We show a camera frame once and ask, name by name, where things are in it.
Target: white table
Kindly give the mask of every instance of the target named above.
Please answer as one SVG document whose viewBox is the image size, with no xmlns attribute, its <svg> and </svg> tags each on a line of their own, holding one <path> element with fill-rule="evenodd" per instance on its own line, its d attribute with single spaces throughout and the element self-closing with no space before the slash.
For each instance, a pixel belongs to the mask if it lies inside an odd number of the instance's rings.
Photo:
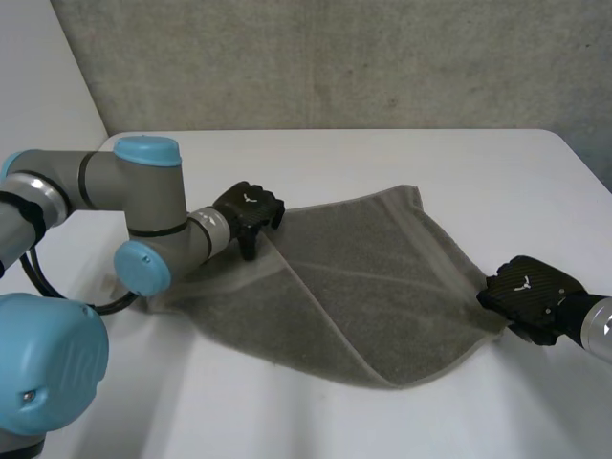
<svg viewBox="0 0 612 459">
<path fill-rule="evenodd" d="M 612 196 L 554 134 L 162 134 L 181 146 L 190 208 L 244 179 L 289 208 L 415 185 L 426 212 L 486 273 L 526 253 L 612 295 Z M 125 235 L 120 214 L 82 212 L 43 241 L 42 263 L 65 292 L 103 300 Z M 0 285 L 32 290 L 18 267 Z M 377 391 L 226 349 L 180 317 L 126 311 L 107 323 L 112 352 L 98 397 L 48 437 L 43 458 L 609 457 L 612 366 L 568 339 L 544 349 L 507 333 L 435 382 Z"/>
</svg>

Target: gray arm segment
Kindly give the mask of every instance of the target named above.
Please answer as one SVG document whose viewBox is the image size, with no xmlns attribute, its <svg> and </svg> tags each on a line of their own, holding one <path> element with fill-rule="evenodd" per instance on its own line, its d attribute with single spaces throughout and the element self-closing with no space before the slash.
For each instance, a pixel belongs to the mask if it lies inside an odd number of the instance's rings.
<svg viewBox="0 0 612 459">
<path fill-rule="evenodd" d="M 116 254 L 116 271 L 128 290 L 154 295 L 224 249 L 230 228 L 213 208 L 187 215 L 177 143 L 140 137 L 126 144 L 146 150 L 151 140 L 150 157 L 140 150 L 125 154 L 125 146 L 121 154 L 117 147 L 115 152 L 25 151 L 11 160 L 0 191 L 38 204 L 46 229 L 75 210 L 122 210 L 130 242 Z M 160 148 L 172 150 L 171 161 L 155 156 Z M 14 203 L 0 200 L 5 269 L 36 240 L 33 225 L 21 213 Z"/>
<path fill-rule="evenodd" d="M 24 437 L 0 429 L 0 459 L 20 453 L 23 459 L 32 459 L 40 454 L 45 442 L 44 435 Z"/>
</svg>

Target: gray towel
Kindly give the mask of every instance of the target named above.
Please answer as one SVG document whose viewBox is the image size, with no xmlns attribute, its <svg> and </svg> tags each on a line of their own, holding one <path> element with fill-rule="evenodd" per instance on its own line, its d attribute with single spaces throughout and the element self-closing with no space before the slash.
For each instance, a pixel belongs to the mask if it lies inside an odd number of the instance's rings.
<svg viewBox="0 0 612 459">
<path fill-rule="evenodd" d="M 162 295 L 213 339 L 334 381 L 401 388 L 436 378 L 506 321 L 475 296 L 485 276 L 397 186 L 293 209 L 258 257 L 230 247 Z"/>
</svg>

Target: silver cylinder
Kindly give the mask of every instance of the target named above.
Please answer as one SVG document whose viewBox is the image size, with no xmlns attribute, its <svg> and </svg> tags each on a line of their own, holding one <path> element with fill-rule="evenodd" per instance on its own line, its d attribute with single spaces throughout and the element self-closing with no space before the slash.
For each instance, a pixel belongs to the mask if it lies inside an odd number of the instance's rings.
<svg viewBox="0 0 612 459">
<path fill-rule="evenodd" d="M 612 298 L 605 298 L 591 308 L 580 328 L 585 351 L 612 363 Z"/>
<path fill-rule="evenodd" d="M 0 184 L 0 191 L 37 203 L 42 208 L 47 230 L 63 223 L 68 217 L 68 207 L 61 194 L 33 175 L 10 174 Z M 0 203 L 0 221 L 0 261 L 7 269 L 34 244 L 36 233 L 32 224 L 10 204 Z"/>
<path fill-rule="evenodd" d="M 68 217 L 68 208 L 61 194 L 47 182 L 33 175 L 21 172 L 10 174 L 0 184 L 0 190 L 37 203 L 42 208 L 47 230 L 64 223 Z"/>
<path fill-rule="evenodd" d="M 208 258 L 212 258 L 230 243 L 230 225 L 216 209 L 198 208 L 189 214 L 189 218 L 198 222 L 210 236 L 210 256 Z"/>
</svg>

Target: white wall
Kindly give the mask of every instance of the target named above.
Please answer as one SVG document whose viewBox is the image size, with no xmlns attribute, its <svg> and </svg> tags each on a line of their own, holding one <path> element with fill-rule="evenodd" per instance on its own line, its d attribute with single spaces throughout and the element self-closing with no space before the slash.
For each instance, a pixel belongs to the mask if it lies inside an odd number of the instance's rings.
<svg viewBox="0 0 612 459">
<path fill-rule="evenodd" d="M 98 149 L 107 135 L 48 0 L 0 1 L 0 161 Z"/>
</svg>

